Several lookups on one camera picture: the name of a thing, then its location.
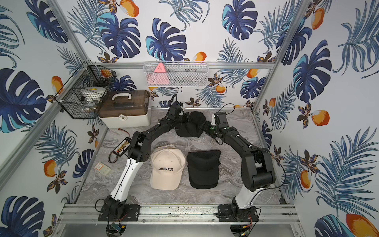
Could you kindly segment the beige cap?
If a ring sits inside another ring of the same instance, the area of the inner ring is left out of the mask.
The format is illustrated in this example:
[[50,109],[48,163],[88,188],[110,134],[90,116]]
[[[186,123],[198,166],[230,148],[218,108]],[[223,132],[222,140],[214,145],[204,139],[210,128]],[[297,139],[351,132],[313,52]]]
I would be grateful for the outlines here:
[[165,191],[177,189],[186,164],[186,156],[174,145],[156,148],[151,154],[151,187]]

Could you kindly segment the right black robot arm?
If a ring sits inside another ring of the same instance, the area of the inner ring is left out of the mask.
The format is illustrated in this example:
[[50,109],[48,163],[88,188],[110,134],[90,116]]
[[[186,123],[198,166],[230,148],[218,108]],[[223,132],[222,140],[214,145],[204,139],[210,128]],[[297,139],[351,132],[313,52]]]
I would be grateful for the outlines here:
[[214,114],[214,122],[205,121],[204,132],[216,142],[229,145],[241,157],[241,179],[243,186],[235,196],[228,209],[218,211],[219,220],[237,222],[258,220],[256,208],[253,206],[258,194],[269,190],[276,182],[276,175],[267,148],[259,148],[245,139],[233,126],[229,126],[225,112]]

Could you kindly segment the black cap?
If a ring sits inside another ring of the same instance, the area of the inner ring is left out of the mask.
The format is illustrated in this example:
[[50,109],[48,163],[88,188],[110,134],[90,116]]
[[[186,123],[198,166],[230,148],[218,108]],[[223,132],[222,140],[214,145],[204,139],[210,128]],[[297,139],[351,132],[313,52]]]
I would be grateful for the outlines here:
[[204,126],[206,123],[206,117],[202,112],[191,112],[185,113],[183,121],[181,124],[175,127],[176,133],[180,137],[189,138],[195,137],[198,138],[202,135],[204,131]]
[[189,182],[195,189],[212,189],[218,185],[220,150],[189,152]]

